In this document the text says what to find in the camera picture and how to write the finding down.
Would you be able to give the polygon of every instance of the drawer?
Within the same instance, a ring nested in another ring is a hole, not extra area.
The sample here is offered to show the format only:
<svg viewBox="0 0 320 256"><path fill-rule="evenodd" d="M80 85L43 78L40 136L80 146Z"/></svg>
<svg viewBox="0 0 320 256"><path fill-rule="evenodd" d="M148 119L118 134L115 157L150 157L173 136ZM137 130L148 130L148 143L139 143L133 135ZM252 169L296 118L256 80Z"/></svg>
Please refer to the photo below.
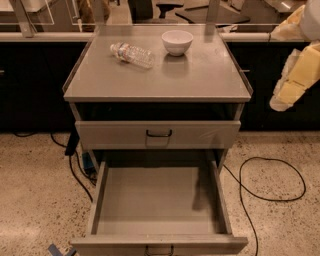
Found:
<svg viewBox="0 0 320 256"><path fill-rule="evenodd" d="M143 161L140 167L121 166L125 157L103 160L87 235L72 240L80 255L239 253L248 241L232 234L214 159L189 154L153 152L152 167Z"/></svg>
<svg viewBox="0 0 320 256"><path fill-rule="evenodd" d="M88 149L230 148L239 121L77 121Z"/></svg>

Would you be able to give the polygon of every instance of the black cable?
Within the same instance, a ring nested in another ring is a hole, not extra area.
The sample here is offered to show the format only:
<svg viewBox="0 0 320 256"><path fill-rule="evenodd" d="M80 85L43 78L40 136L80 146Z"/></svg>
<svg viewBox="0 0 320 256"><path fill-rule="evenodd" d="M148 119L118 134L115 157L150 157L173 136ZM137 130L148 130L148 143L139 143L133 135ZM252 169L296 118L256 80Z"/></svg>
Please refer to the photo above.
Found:
<svg viewBox="0 0 320 256"><path fill-rule="evenodd" d="M31 133L27 133L27 134L19 134L19 133L13 132L13 135L20 137L20 138L30 137L35 134L37 134L37 132L31 132Z"/></svg>
<svg viewBox="0 0 320 256"><path fill-rule="evenodd" d="M58 146L63 147L63 148L66 148L66 147L67 147L66 145L63 145L63 144L59 143L58 141L56 141L56 139L53 137L53 133L50 133L50 136L51 136L52 141L53 141L55 144L57 144Z"/></svg>
<svg viewBox="0 0 320 256"><path fill-rule="evenodd" d="M53 141L55 144L57 144L58 146L63 147L63 148L66 148L66 147L67 147L67 146L59 143L59 142L53 137L53 133L51 133L50 136L51 136L52 141ZM79 154L78 154L77 151L75 151L75 152L76 152L77 162L78 162L78 165L79 165L79 168L80 168L81 173L82 173L87 179L90 180L90 182L91 182L92 185L95 186L95 179L91 179L90 177L88 177L88 176L83 172L83 170L82 170L82 168L81 168L81 165L80 165ZM69 166L70 166L70 170L71 170L71 172L72 172L72 175L73 175L73 177L77 180L77 182L79 183L79 185L80 185L80 186L85 190L85 192L88 194L89 199L90 199L90 201L92 202L92 196L91 196L91 194L89 193L89 191L87 190L87 188L86 188L86 187L83 185L83 183L80 181L80 179L76 176L76 174L75 174L75 172L74 172L74 170L73 170L73 167L72 167L72 161L71 161L71 160L72 160L72 156L69 156Z"/></svg>
<svg viewBox="0 0 320 256"><path fill-rule="evenodd" d="M85 171L81 168L79 154L78 154L77 151L75 151L75 153L76 153L76 157L77 157L78 167L79 167L82 175L83 175L85 178L87 178L87 179L91 182L91 184L92 184L93 186L95 186L97 179L92 178L92 177L90 177L89 175L87 175L87 174L85 173Z"/></svg>
<svg viewBox="0 0 320 256"><path fill-rule="evenodd" d="M74 173L74 170L73 170L73 167L72 167L72 161L71 161L71 156L69 156L69 166L70 166L70 169L71 169L71 173L73 175L73 177L78 181L78 183L80 184L80 186L84 189L84 191L87 193L90 201L92 202L93 199L92 199L92 196L90 194L90 192L88 191L88 189L83 185L83 183L79 180L79 178L77 177L77 175Z"/></svg>
<svg viewBox="0 0 320 256"><path fill-rule="evenodd" d="M296 173L299 175L301 181L302 181L302 184L303 184L303 191L301 193L300 196L297 196L297 197L294 197L294 198L289 198L289 199L273 199L273 198L265 198L265 197L262 197L262 196L258 196L256 194L254 194L253 192L251 192L246 186L244 186L242 184L242 168L243 166L248 163L249 161L251 160L255 160L255 159L259 159L259 160L266 160L266 161L278 161L278 162L282 162L288 166L290 166L292 169L294 169L296 171ZM240 166L240 170L239 170L239 180L235 177L235 175L230 171L230 169L224 165L224 167L227 169L227 171L231 174L231 176L239 183L239 196L240 196L240 201L241 201L241 205L245 211L245 214L250 222L250 225L252 227L252 230L253 230L253 233L254 233L254 236L255 236L255 241L256 241L256 252L255 252L255 256L258 256L258 253L259 253L259 240L258 240L258 235L257 235L257 232L256 232L256 229L253 225L253 222L249 216L249 213L245 207L245 204L243 202L243 195L242 195L242 188L244 188L248 193L250 193L252 196L260 199L260 200L264 200L264 201L268 201L268 202L283 202L283 203L288 203L288 202L293 202L293 201L296 201L296 200L299 200L301 199L306 191L307 191L307 187L306 187L306 183L301 175L301 173L297 170L297 168L295 168L294 166L292 166L291 164L289 164L288 162L284 161L284 160L281 160L281 159L276 159L276 158L264 158L264 157L251 157L247 160L245 160L241 166Z"/></svg>

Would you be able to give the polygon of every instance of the drawer pull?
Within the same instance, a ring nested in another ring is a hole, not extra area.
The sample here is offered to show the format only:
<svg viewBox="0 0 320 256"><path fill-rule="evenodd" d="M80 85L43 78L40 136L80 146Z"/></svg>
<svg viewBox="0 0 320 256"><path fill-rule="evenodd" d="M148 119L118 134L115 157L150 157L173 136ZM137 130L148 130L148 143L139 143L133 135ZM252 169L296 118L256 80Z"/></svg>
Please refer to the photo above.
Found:
<svg viewBox="0 0 320 256"><path fill-rule="evenodd" d="M170 137L172 135L172 130L170 129L169 133L167 134L152 134L149 130L146 131L148 137Z"/></svg>
<svg viewBox="0 0 320 256"><path fill-rule="evenodd" d="M144 252L144 256L172 256L174 253L174 247L173 245L171 246L171 251L166 254L150 254L149 253L149 246L146 246L146 250Z"/></svg>

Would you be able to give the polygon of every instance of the black cabinet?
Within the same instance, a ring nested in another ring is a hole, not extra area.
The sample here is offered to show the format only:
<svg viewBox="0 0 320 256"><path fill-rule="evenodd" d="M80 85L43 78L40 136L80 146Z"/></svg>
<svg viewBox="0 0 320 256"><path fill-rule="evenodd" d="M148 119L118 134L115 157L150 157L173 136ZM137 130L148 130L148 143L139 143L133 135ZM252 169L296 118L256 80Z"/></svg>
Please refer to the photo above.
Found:
<svg viewBox="0 0 320 256"><path fill-rule="evenodd" d="M0 43L0 131L70 131L62 86L84 42Z"/></svg>
<svg viewBox="0 0 320 256"><path fill-rule="evenodd" d="M292 108L277 112L269 101L281 78L283 66L293 49L302 50L308 43L243 43L228 46L253 88L253 95L242 113L242 130L318 130L320 129L320 83L311 87Z"/></svg>

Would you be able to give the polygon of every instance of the white bowl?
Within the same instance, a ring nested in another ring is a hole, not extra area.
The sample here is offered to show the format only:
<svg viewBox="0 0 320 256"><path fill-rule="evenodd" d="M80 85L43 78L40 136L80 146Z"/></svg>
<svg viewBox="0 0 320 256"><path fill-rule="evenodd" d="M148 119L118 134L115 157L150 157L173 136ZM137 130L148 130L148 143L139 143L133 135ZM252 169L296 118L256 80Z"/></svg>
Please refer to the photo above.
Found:
<svg viewBox="0 0 320 256"><path fill-rule="evenodd" d="M172 56L183 55L190 47L193 35L183 30L170 30L162 34L162 42Z"/></svg>

